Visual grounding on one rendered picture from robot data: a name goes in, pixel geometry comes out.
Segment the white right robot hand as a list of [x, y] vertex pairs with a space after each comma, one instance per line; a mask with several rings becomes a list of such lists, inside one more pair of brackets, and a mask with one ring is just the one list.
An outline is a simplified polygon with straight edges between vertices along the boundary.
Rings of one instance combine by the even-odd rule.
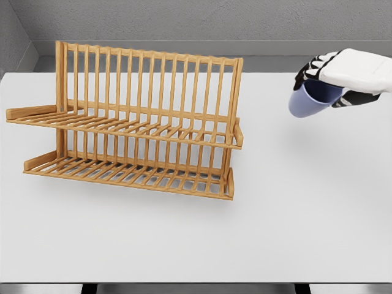
[[368, 104], [392, 94], [392, 58], [351, 48], [318, 55], [297, 73], [293, 89], [308, 80], [348, 89], [333, 108]]

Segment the blue cup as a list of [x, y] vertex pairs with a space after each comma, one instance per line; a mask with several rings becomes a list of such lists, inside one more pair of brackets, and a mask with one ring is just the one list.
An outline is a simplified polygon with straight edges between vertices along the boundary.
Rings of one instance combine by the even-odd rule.
[[342, 87], [318, 80], [306, 80], [292, 93], [288, 109], [293, 116], [304, 118], [331, 106], [342, 96], [342, 93]]

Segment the wooden two-tier dish rack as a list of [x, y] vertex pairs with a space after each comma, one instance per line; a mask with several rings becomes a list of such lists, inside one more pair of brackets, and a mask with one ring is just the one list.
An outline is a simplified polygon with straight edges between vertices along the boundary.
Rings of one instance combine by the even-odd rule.
[[56, 149], [24, 172], [231, 200], [243, 58], [56, 43], [56, 102], [11, 108]]

